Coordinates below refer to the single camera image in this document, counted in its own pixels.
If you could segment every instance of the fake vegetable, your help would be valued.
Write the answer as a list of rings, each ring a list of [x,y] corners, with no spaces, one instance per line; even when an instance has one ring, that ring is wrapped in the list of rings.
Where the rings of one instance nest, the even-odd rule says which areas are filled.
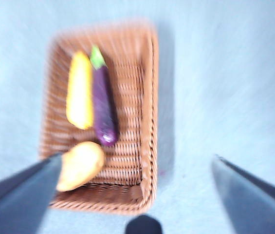
[[[70,65],[66,116],[77,128],[93,126],[92,65],[81,51],[74,54]]]
[[[62,169],[56,189],[69,191],[94,178],[103,168],[105,154],[100,145],[86,141],[62,156]]]
[[[97,46],[92,48],[91,63],[93,65],[94,129],[101,144],[112,146],[118,140],[117,119],[108,68]]]

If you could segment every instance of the woven basket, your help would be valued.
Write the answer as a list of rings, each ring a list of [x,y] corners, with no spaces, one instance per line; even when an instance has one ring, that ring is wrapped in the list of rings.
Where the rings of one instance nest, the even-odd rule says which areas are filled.
[[[157,184],[158,42],[147,24],[79,30],[52,43],[44,99],[40,157],[66,152],[83,141],[98,142],[66,118],[68,72],[77,50],[96,44],[109,68],[119,121],[119,141],[103,147],[106,165],[89,183],[58,193],[51,207],[135,215],[155,198]]]

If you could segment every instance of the yellow fruit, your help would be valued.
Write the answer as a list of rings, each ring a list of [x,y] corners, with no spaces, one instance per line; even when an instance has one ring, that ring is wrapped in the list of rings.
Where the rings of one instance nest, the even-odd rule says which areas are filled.
[[[93,126],[92,65],[81,51],[74,54],[70,65],[66,116],[77,128]]]
[[[105,154],[100,145],[86,141],[62,156],[62,169],[56,189],[69,191],[94,178],[103,168]]]

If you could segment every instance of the purple eggplant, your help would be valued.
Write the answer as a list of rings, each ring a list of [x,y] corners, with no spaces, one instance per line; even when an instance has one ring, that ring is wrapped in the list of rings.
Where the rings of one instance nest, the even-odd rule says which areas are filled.
[[[91,54],[93,65],[94,129],[102,145],[112,146],[118,140],[118,123],[115,112],[108,68],[97,46]]]

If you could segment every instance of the brown basket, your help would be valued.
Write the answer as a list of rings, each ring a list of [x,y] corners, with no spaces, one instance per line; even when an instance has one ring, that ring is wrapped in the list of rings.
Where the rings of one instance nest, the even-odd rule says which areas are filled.
[[[119,120],[119,141],[103,147],[104,169],[89,183],[58,193],[51,207],[135,215],[155,198],[157,184],[158,42],[146,24],[130,24],[68,33],[55,38],[49,57],[40,156],[65,152],[83,141],[95,141],[93,129],[80,130],[66,119],[71,57],[89,55],[99,46],[110,72]]]

